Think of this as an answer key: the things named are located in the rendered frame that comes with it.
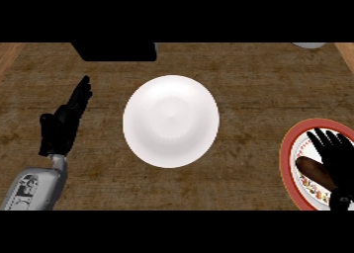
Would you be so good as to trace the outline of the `white plate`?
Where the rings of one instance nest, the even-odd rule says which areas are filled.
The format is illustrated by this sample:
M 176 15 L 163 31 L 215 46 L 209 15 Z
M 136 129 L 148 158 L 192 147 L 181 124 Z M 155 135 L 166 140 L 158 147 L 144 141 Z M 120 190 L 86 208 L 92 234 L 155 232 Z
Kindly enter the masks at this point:
M 132 94 L 123 112 L 123 135 L 135 155 L 153 166 L 178 168 L 209 150 L 219 113 L 204 86 L 181 75 L 150 80 Z

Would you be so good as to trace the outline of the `black appliance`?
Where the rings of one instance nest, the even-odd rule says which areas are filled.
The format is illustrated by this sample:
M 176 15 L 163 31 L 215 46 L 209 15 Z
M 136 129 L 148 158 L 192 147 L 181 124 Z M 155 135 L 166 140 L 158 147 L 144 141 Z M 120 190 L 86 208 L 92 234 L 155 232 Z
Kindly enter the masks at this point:
M 153 42 L 74 42 L 71 44 L 85 61 L 155 61 Z

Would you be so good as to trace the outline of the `grey round object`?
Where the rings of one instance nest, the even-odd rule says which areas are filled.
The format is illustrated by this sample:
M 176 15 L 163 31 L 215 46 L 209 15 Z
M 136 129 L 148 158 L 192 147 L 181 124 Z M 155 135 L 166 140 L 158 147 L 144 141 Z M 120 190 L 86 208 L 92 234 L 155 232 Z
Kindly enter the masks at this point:
M 326 42 L 293 42 L 293 45 L 300 48 L 317 49 L 326 45 Z

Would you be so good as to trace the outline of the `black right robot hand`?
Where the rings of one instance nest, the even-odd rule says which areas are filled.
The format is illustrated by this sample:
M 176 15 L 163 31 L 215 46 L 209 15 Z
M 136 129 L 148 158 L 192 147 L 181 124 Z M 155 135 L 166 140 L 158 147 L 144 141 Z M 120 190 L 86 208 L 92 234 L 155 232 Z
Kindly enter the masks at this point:
M 306 136 L 336 185 L 328 207 L 333 211 L 346 211 L 354 203 L 354 144 L 342 133 L 323 131 L 318 127 L 306 133 Z

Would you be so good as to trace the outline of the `brown sweet potato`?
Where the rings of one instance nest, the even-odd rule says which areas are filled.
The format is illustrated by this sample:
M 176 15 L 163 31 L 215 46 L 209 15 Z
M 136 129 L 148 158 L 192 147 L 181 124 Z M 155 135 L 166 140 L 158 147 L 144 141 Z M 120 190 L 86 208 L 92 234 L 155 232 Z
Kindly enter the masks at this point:
M 323 188 L 328 191 L 336 189 L 327 170 L 320 162 L 305 156 L 300 156 L 294 161 L 294 166 L 300 174 Z

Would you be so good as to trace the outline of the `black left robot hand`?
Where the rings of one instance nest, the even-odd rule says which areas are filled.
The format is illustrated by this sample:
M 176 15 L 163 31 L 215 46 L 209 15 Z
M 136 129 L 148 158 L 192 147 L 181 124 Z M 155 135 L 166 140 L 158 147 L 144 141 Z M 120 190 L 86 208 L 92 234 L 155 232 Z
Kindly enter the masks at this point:
M 68 154 L 90 96 L 89 77 L 83 76 L 67 103 L 59 106 L 52 114 L 40 115 L 42 144 L 39 154 L 42 156 Z

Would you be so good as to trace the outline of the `red rimmed patterned plate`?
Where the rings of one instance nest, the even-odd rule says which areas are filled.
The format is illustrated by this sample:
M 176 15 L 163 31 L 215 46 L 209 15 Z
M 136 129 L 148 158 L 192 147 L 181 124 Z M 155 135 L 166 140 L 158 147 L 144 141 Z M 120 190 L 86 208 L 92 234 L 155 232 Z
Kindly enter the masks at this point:
M 339 122 L 327 119 L 300 121 L 289 130 L 280 149 L 280 171 L 283 182 L 294 205 L 303 211 L 327 211 L 330 191 L 297 171 L 294 161 L 300 156 L 321 161 L 318 152 L 306 136 L 315 128 L 342 133 L 354 145 L 354 130 Z

